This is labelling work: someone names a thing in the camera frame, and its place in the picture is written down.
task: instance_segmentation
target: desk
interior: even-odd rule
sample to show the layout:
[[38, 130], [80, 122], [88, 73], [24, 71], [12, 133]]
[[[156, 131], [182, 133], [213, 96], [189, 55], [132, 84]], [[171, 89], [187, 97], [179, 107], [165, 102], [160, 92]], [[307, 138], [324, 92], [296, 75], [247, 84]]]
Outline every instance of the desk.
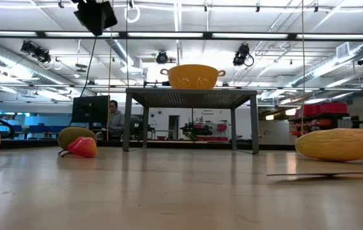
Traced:
[[143, 106], [143, 147], [148, 143], [149, 108], [230, 109], [231, 143], [237, 150], [235, 109], [251, 101], [252, 153], [259, 151], [257, 91], [243, 89], [126, 89], [123, 151], [129, 151], [132, 99]]

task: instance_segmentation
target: computer monitor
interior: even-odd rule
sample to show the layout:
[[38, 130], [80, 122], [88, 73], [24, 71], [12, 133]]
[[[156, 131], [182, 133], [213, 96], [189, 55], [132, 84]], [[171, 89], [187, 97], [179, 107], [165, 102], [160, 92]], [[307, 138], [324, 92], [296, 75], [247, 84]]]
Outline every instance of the computer monitor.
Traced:
[[73, 123], [92, 123], [107, 122], [107, 111], [109, 96], [86, 96], [74, 98], [72, 106]]

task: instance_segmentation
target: ceiling pipe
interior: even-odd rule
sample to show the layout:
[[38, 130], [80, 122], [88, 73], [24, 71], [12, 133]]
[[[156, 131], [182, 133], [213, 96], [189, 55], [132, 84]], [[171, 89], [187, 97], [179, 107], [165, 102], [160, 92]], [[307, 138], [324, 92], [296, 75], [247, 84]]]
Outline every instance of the ceiling pipe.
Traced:
[[[333, 82], [333, 83], [325, 86], [324, 88], [332, 88], [334, 86], [338, 86], [340, 84], [344, 84], [345, 82], [352, 81], [354, 79], [358, 79], [358, 78], [361, 78], [361, 77], [363, 77], [363, 72], [360, 72], [360, 73], [358, 73], [356, 75], [353, 75], [353, 76], [350, 76], [350, 77], [346, 77], [346, 78], [341, 79], [341, 80], [337, 80], [337, 81], [335, 81], [335, 82]], [[315, 97], [315, 96], [320, 96], [321, 97], [322, 94], [327, 93], [327, 92], [328, 91], [320, 91], [320, 92], [308, 93], [308, 94], [306, 94], [305, 99], [306, 100], [307, 99], [310, 99], [310, 97], [312, 97], [312, 96], [313, 97]], [[280, 104], [287, 104], [287, 103], [290, 103], [290, 102], [297, 102], [297, 101], [300, 101], [301, 99], [302, 99], [302, 96], [293, 98], [291, 101], [286, 100], [284, 103], [283, 103], [283, 100], [282, 100]]]
[[[321, 19], [316, 26], [314, 26], [310, 33], [314, 32], [318, 27], [320, 27], [325, 21], [327, 21], [333, 14], [335, 14], [339, 9], [341, 9], [342, 5], [344, 4], [344, 0], [341, 0], [338, 5], [330, 12], [328, 13], [323, 19]], [[261, 77], [264, 73], [266, 73], [272, 65], [274, 65], [276, 62], [278, 62], [280, 59], [282, 59], [287, 53], [291, 51], [293, 47], [296, 47], [300, 42], [294, 43], [290, 48], [286, 49], [272, 64], [268, 65], [263, 69], [263, 71], [258, 75], [258, 77]]]
[[327, 59], [324, 59], [323, 61], [320, 61], [319, 63], [313, 65], [307, 71], [305, 76], [304, 73], [300, 73], [295, 76], [295, 80], [289, 86], [298, 87], [302, 83], [315, 79], [323, 74], [329, 73], [331, 70], [335, 70], [336, 68], [339, 68], [346, 63], [363, 58], [363, 44], [357, 42], [350, 42], [349, 47], [351, 49], [351, 52], [349, 52], [350, 58], [346, 60], [343, 58], [342, 60], [338, 60], [336, 54], [334, 54]]
[[[64, 77], [61, 77], [49, 70], [44, 70], [43, 68], [38, 66], [38, 63], [34, 63], [32, 61], [22, 58], [23, 57], [20, 57], [0, 47], [0, 66], [18, 70], [21, 74], [27, 75], [27, 80], [29, 80], [29, 77], [39, 76], [52, 81], [54, 84], [75, 84], [74, 82], [67, 80]], [[90, 90], [85, 90], [84, 93], [89, 96], [95, 95]]]

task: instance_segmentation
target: ceiling light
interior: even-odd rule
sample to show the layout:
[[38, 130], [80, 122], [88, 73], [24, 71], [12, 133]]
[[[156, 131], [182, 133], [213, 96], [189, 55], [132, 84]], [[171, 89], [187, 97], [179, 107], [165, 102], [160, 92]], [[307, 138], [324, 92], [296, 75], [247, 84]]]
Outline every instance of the ceiling light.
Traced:
[[214, 33], [213, 38], [259, 38], [259, 39], [287, 39], [288, 34], [274, 33]]
[[344, 96], [348, 96], [348, 95], [350, 95], [350, 94], [352, 94], [352, 92], [351, 93], [344, 93], [344, 94], [341, 94], [341, 95], [337, 95], [337, 96], [334, 96], [333, 98], [331, 98], [331, 99], [340, 99], [340, 98], [342, 98], [342, 97], [344, 97]]
[[297, 39], [356, 39], [363, 40], [363, 34], [302, 34], [297, 35]]
[[288, 109], [285, 111], [285, 115], [287, 116], [294, 116], [297, 113], [297, 109]]
[[8, 92], [8, 93], [17, 93], [14, 89], [8, 88], [8, 87], [5, 87], [5, 86], [0, 86], [0, 90]]
[[265, 119], [266, 119], [267, 121], [271, 121], [271, 120], [273, 120], [273, 119], [274, 119], [274, 115], [268, 115], [268, 116], [265, 116]]
[[0, 36], [37, 36], [36, 32], [29, 31], [0, 31]]
[[362, 89], [357, 88], [325, 88], [328, 91], [361, 91]]
[[334, 86], [338, 86], [338, 85], [343, 84], [343, 83], [345, 83], [347, 81], [348, 81], [347, 79], [337, 80], [337, 81], [327, 85], [326, 88], [331, 88], [331, 87], [334, 87]]
[[[94, 38], [90, 32], [45, 32], [45, 35], [49, 37], [80, 37], [80, 38]], [[119, 33], [112, 33], [112, 37], [118, 37]], [[110, 38], [111, 32], [103, 32], [100, 38]]]
[[66, 96], [59, 95], [57, 93], [53, 93], [53, 92], [46, 91], [46, 90], [38, 91], [38, 94], [41, 96], [47, 97], [47, 98], [55, 99], [55, 100], [70, 100]]
[[316, 99], [310, 99], [310, 100], [306, 100], [304, 103], [305, 104], [315, 104], [318, 102], [323, 102], [324, 100], [326, 100], [327, 98], [316, 98]]
[[203, 33], [128, 33], [128, 36], [143, 38], [202, 38]]

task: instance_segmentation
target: person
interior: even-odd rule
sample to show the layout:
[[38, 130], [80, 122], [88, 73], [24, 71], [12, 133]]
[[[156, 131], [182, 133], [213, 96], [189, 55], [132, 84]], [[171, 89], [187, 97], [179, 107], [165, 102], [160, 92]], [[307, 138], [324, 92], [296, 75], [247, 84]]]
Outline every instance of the person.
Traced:
[[109, 131], [112, 135], [121, 135], [123, 126], [125, 125], [125, 117], [121, 111], [118, 110], [118, 102], [111, 100], [109, 102]]

